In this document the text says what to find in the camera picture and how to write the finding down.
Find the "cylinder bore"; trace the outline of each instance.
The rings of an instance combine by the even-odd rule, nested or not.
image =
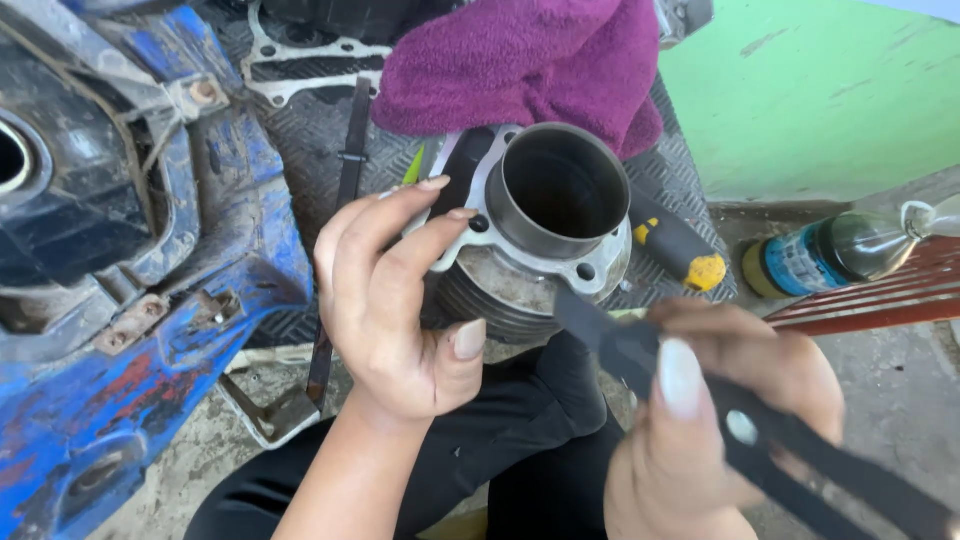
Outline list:
[[[494,223],[518,247],[576,258],[627,216],[627,182],[597,137],[568,124],[538,124],[510,142],[488,182],[488,202]]]
[[[18,189],[34,170],[34,159],[27,139],[7,122],[0,120],[0,195]]]

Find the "woman's left hand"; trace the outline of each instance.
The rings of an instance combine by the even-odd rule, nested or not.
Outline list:
[[[432,420],[480,390],[486,322],[420,328],[423,276],[476,210],[451,210],[384,251],[448,183],[438,177],[355,201],[317,239],[321,318],[375,422]]]

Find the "diamond plate mat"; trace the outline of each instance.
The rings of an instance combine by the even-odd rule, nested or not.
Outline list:
[[[193,7],[210,23],[237,65],[250,52],[252,33],[247,23],[247,8],[228,1],[194,2]],[[329,39],[319,34],[310,36],[302,27],[282,25],[261,14],[264,30],[273,39],[290,45],[317,46]],[[286,61],[258,66],[254,76],[265,80],[306,79],[377,68],[379,59],[360,61],[306,60]],[[258,111],[267,131],[283,156],[286,178],[293,194],[294,214],[308,251],[312,250],[320,228],[333,214],[340,182],[341,162],[337,151],[344,145],[350,114],[352,88],[305,90],[296,94],[283,109],[275,109],[259,100]],[[707,210],[700,177],[690,156],[684,134],[677,121],[670,96],[658,75],[651,95],[663,116],[663,135],[649,151],[624,164],[631,183],[648,195],[656,196],[667,208],[693,225],[697,232],[713,244],[726,258],[727,247],[717,235]],[[384,191],[398,184],[420,148],[421,139],[394,135],[374,125],[368,130],[367,153],[370,161],[361,178],[361,195]],[[603,303],[606,309],[648,307],[667,296],[691,295],[667,276],[658,265],[634,249],[627,276],[611,297]],[[719,302],[736,296],[731,272],[723,282],[706,293]],[[306,312],[284,311],[268,317],[248,342],[248,347],[272,347],[313,341],[317,326],[317,306]],[[444,321],[431,321],[442,325]]]

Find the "rusty bolt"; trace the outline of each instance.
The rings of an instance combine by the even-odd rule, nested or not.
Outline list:
[[[207,81],[190,85],[190,98],[199,105],[209,105],[217,99],[217,89]]]
[[[150,302],[143,307],[143,312],[151,317],[158,316],[163,311],[163,307],[156,302]]]
[[[110,347],[123,347],[127,343],[127,335],[121,331],[110,337]]]

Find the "plastic bottle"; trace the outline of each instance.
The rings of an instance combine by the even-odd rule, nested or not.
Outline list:
[[[900,215],[852,210],[747,250],[743,273],[765,298],[791,298],[879,280],[924,238],[960,236],[960,195],[936,208],[910,201]]]

